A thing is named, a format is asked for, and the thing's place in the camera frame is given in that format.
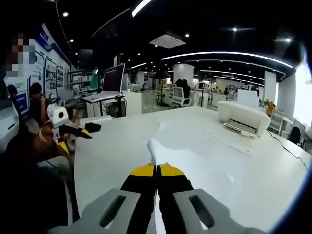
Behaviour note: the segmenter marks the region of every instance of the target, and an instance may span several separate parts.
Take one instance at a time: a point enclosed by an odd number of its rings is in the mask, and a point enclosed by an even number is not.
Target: ceiling light
[[[282,61],[279,61],[279,60],[276,60],[276,59],[273,59],[273,58],[270,58],[270,57],[266,57],[266,56],[262,56],[262,55],[256,55],[256,54],[250,54],[250,53],[243,53],[243,52],[232,52],[232,51],[207,51],[207,52],[188,53],[188,54],[181,54],[181,55],[165,57],[165,58],[162,58],[161,60],[173,59],[173,58],[177,58],[177,57],[190,56],[190,55],[206,55],[206,54],[232,54],[232,55],[253,56],[253,57],[258,57],[258,58],[262,58],[262,59],[267,59],[267,60],[271,60],[271,61],[274,61],[274,62],[278,62],[280,64],[283,64],[283,65],[287,66],[287,67],[293,68],[293,66],[291,66],[291,65],[289,65],[289,64],[287,64],[285,62],[282,62]]]
[[[147,4],[149,4],[152,0],[143,0],[133,11],[132,17],[136,16],[137,13],[140,12]]]
[[[233,80],[239,80],[240,82],[248,82],[248,83],[256,84],[256,85],[259,85],[259,86],[264,86],[263,84],[258,84],[258,83],[254,83],[254,82],[251,82],[251,81],[246,81],[246,80],[242,80],[242,79],[234,79],[234,78],[229,78],[229,77],[219,77],[219,76],[214,76],[214,77],[217,77],[217,78],[223,78],[223,79],[233,79]]]
[[[240,75],[240,76],[246,76],[246,77],[251,77],[251,78],[255,78],[255,79],[264,80],[263,78],[253,77],[253,76],[249,76],[249,75],[245,75],[245,74],[240,74],[240,73],[234,73],[234,72],[223,72],[223,71],[212,71],[212,70],[200,70],[200,71],[201,71],[201,72],[219,72],[219,73],[227,73],[227,74],[234,74],[234,75]]]
[[[146,65],[146,63],[142,63],[142,64],[140,64],[140,65],[134,66],[134,67],[132,67],[131,69],[134,69],[134,68],[140,67],[140,66],[144,66],[144,65]]]

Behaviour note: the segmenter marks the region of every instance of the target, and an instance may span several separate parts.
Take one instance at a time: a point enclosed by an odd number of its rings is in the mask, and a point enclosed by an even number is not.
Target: white table
[[[204,189],[226,205],[231,217],[246,227],[264,231],[273,227],[295,198],[307,173],[301,162],[268,132],[259,138],[247,138],[223,127],[217,112],[205,108],[192,106],[124,117],[103,122],[102,130],[93,133],[92,140],[77,140],[75,187],[80,214],[87,204],[111,188],[120,188],[133,168],[151,161],[146,143],[159,133],[160,123],[164,122],[161,128],[172,124],[189,126],[187,130],[180,128],[178,134],[188,136],[190,141],[205,135],[207,143],[229,146],[174,161],[168,157],[168,162],[182,169],[195,189]],[[197,136],[190,129],[197,131]],[[308,153],[274,136],[309,164]],[[171,146],[170,140],[160,137],[159,141]],[[226,154],[225,148],[233,153]]]

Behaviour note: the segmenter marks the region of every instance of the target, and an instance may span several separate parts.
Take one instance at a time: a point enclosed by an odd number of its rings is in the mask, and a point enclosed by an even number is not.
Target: white chair
[[[284,115],[284,112],[275,110],[273,115],[271,116],[268,130],[277,133],[278,135],[281,135]]]
[[[181,107],[186,107],[191,104],[190,98],[184,98],[183,88],[181,87],[172,87],[173,97],[171,100],[171,104],[177,104]]]

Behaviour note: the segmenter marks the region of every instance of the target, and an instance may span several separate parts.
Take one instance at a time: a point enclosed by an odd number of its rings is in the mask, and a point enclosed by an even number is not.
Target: shelf
[[[67,85],[75,85],[75,84],[84,84],[84,83],[89,83],[91,82],[90,80],[86,80],[86,81],[76,81],[76,82],[72,82],[72,83],[69,83]]]

